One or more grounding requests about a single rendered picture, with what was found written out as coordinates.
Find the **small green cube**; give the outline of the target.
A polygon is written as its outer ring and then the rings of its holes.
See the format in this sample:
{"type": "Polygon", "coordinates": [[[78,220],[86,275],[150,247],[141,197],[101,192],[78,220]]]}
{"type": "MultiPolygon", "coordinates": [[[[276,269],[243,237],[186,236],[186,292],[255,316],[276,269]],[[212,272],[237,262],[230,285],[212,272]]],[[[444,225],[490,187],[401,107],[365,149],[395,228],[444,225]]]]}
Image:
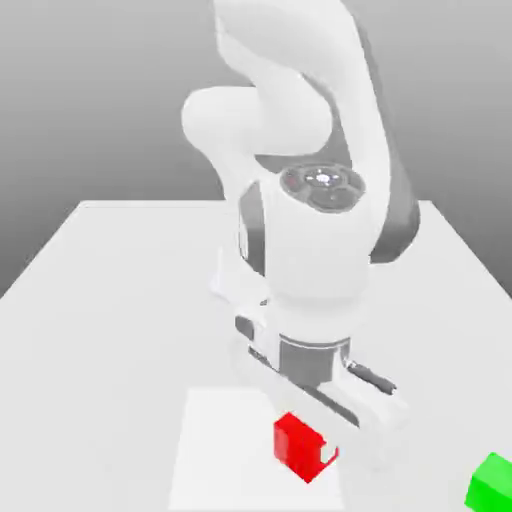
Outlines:
{"type": "Polygon", "coordinates": [[[472,474],[464,504],[473,512],[512,512],[512,462],[491,452],[472,474]]]}

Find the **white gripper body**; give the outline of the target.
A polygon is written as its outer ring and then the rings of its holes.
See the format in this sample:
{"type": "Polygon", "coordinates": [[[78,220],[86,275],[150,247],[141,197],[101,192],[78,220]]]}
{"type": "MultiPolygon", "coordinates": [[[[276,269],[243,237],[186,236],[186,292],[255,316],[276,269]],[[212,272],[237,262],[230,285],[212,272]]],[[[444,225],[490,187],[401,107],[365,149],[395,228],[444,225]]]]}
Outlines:
{"type": "Polygon", "coordinates": [[[279,410],[294,413],[338,445],[354,465],[383,469],[398,457],[409,406],[391,380],[337,355],[331,381],[318,387],[298,384],[248,343],[237,348],[234,363],[279,410]]]}

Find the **small red cube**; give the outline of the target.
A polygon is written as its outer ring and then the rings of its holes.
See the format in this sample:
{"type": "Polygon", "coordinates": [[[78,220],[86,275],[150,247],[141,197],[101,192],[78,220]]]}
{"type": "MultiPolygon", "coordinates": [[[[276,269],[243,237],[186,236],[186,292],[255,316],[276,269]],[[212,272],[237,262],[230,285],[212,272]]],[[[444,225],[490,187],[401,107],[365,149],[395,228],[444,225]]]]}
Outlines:
{"type": "Polygon", "coordinates": [[[291,412],[285,413],[273,424],[273,450],[275,458],[300,477],[311,483],[331,463],[322,463],[320,449],[325,437],[291,412]]]}

